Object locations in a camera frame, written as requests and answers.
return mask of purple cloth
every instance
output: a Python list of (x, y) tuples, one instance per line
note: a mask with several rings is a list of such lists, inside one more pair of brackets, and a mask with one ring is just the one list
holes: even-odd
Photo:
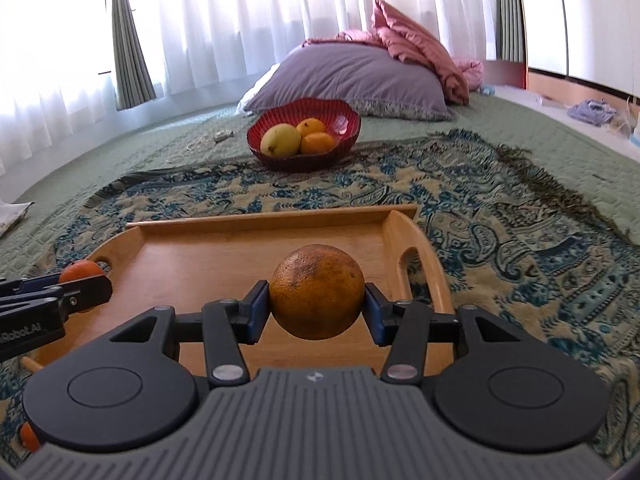
[(361, 115), (450, 119), (432, 71), (402, 63), (375, 46), (321, 43), (294, 50), (244, 110), (260, 112), (303, 97), (340, 99)]
[(596, 126), (602, 126), (612, 120), (616, 114), (616, 109), (609, 106), (603, 99), (596, 101), (596, 99), (585, 99), (581, 103), (572, 106), (567, 110), (569, 117), (578, 119), (583, 123), (595, 124)]

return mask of tray handle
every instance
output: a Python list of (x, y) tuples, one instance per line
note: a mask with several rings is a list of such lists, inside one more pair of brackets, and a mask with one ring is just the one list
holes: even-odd
[(92, 262), (104, 262), (110, 270), (110, 279), (117, 278), (129, 265), (129, 262), (145, 244), (145, 235), (140, 227), (127, 229), (110, 238), (87, 256)]
[[(410, 251), (415, 249), (420, 257), (422, 269), (427, 280), (433, 309), (443, 314), (455, 314), (449, 283), (429, 240), (420, 228), (408, 216), (391, 211), (383, 224), (387, 269), (392, 273), (390, 281), (393, 300), (409, 300), (413, 297), (409, 277), (406, 273)], [(430, 344), (427, 352), (425, 375), (439, 374), (453, 362), (451, 344)]]

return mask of red bowl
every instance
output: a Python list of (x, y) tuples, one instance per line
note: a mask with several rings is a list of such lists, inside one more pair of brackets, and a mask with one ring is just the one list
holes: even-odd
[[(262, 136), (269, 128), (281, 123), (297, 126), (309, 117), (320, 119), (326, 125), (327, 133), (338, 141), (330, 152), (274, 158), (260, 151)], [(247, 131), (246, 140), (252, 153), (270, 170), (304, 173), (328, 168), (343, 158), (355, 144), (359, 133), (360, 116), (344, 101), (303, 98), (263, 113)]]

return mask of orange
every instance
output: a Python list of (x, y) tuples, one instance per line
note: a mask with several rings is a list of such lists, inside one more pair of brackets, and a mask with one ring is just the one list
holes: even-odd
[(323, 133), (308, 134), (300, 141), (300, 153), (308, 155), (330, 152), (338, 145), (333, 136)]
[(38, 438), (35, 433), (33, 433), (31, 425), (28, 422), (25, 422), (20, 427), (20, 440), (22, 441), (22, 445), (32, 453), (35, 453), (40, 447)]
[(273, 317), (290, 334), (328, 339), (358, 319), (364, 275), (344, 251), (307, 245), (278, 264), (269, 282), (269, 300)]
[(326, 133), (326, 126), (320, 119), (309, 117), (304, 121), (300, 121), (296, 130), (299, 131), (300, 137), (308, 136), (308, 134), (316, 134), (318, 132)]
[(58, 279), (58, 283), (72, 282), (81, 278), (90, 278), (91, 276), (104, 275), (104, 271), (95, 262), (89, 260), (78, 260), (65, 267)]

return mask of paisley cloth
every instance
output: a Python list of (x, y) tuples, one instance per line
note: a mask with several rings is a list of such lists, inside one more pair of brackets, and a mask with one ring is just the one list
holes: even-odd
[[(358, 144), (334, 168), (278, 174), (253, 158), (124, 176), (89, 199), (34, 274), (87, 256), (127, 222), (417, 203), (455, 305), (476, 304), (596, 371), (612, 388), (593, 447), (613, 466), (640, 446), (640, 249), (526, 153), (452, 130)], [(412, 265), (414, 295), (427, 299)], [(0, 452), (19, 464), (26, 374), (0, 367)]]

